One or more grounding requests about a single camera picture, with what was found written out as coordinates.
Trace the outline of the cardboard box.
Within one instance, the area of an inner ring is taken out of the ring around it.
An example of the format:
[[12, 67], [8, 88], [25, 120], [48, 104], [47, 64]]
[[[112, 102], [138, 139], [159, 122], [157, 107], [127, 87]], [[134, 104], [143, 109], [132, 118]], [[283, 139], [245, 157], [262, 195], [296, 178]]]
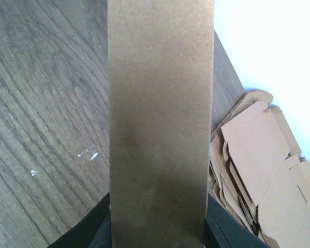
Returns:
[[214, 1], [109, 1], [112, 247], [203, 247]]

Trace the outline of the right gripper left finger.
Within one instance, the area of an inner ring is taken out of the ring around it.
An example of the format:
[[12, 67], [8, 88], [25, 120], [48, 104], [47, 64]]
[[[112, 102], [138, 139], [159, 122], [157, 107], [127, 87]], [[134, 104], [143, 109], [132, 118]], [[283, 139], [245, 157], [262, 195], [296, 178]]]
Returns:
[[110, 194], [107, 193], [73, 228], [49, 247], [88, 247], [109, 212]]

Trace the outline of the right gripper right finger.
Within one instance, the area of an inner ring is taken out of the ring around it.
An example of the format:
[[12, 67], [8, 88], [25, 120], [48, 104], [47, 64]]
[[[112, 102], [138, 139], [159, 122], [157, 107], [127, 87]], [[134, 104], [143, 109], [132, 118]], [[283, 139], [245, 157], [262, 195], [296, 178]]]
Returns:
[[204, 242], [205, 247], [267, 247], [241, 226], [211, 195], [208, 196]]

